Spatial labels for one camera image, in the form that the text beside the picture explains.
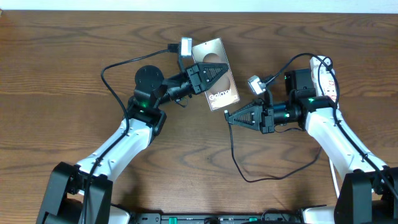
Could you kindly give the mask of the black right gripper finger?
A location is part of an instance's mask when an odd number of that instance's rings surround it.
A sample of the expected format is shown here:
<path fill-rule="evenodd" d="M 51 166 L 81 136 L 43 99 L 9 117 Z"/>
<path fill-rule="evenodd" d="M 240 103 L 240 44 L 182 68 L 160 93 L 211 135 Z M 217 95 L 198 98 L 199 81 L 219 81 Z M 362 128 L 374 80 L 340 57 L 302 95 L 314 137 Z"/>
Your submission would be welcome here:
<path fill-rule="evenodd" d="M 263 100 L 262 99 L 255 99 L 252 102 L 250 102 L 249 104 L 243 106 L 242 108 L 236 110 L 234 112 L 234 114 L 238 114 L 238 113 L 243 113 L 245 111 L 251 111 L 251 110 L 256 110 L 258 107 L 263 105 Z"/>
<path fill-rule="evenodd" d="M 224 111 L 224 116 L 228 124 L 249 128 L 255 131 L 260 130 L 261 112 L 259 107 L 241 108 L 234 113 Z"/>

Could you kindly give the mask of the white power strip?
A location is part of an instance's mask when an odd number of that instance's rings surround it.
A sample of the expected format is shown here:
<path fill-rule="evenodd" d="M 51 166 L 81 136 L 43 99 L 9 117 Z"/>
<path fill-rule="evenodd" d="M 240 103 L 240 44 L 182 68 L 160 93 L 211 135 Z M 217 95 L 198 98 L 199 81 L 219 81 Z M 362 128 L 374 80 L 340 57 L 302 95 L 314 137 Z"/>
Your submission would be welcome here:
<path fill-rule="evenodd" d="M 316 96 L 329 96 L 335 102 L 337 92 L 335 81 L 330 71 L 315 57 L 310 59 L 310 69 Z"/>

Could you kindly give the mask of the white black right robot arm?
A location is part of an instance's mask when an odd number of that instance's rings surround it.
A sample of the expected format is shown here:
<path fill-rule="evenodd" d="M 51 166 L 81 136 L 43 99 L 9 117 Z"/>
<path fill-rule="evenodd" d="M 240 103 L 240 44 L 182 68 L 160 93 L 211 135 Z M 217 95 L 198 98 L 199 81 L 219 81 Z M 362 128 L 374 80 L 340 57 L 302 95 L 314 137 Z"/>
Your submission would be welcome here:
<path fill-rule="evenodd" d="M 349 128 L 336 106 L 336 95 L 319 89 L 309 69 L 284 75 L 289 99 L 263 99 L 230 114 L 227 123 L 273 133 L 277 125 L 298 123 L 319 143 L 341 178 L 336 205 L 301 209 L 302 223 L 397 223 L 397 168 L 376 157 Z"/>

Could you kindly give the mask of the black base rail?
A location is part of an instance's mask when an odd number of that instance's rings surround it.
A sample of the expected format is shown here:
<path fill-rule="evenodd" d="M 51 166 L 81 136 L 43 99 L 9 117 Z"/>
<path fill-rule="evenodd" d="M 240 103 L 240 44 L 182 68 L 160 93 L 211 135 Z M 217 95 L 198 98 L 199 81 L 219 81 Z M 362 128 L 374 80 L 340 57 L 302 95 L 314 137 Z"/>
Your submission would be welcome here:
<path fill-rule="evenodd" d="M 303 223 L 297 215 L 266 213 L 265 215 L 161 215 L 158 213 L 133 213 L 129 219 L 110 218 L 109 223 L 125 224 L 282 224 Z"/>

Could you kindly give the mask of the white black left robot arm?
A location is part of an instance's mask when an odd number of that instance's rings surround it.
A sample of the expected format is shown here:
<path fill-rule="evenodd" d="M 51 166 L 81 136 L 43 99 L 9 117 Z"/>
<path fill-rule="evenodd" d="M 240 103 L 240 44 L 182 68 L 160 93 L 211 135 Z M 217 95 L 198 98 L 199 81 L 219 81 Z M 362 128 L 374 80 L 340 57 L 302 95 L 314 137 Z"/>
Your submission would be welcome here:
<path fill-rule="evenodd" d="M 119 128 L 74 166 L 60 162 L 53 169 L 36 222 L 129 223 L 131 212 L 111 202 L 113 184 L 160 134 L 167 115 L 159 105 L 209 90 L 228 70 L 227 63 L 195 63 L 164 78 L 153 65 L 141 67 Z"/>

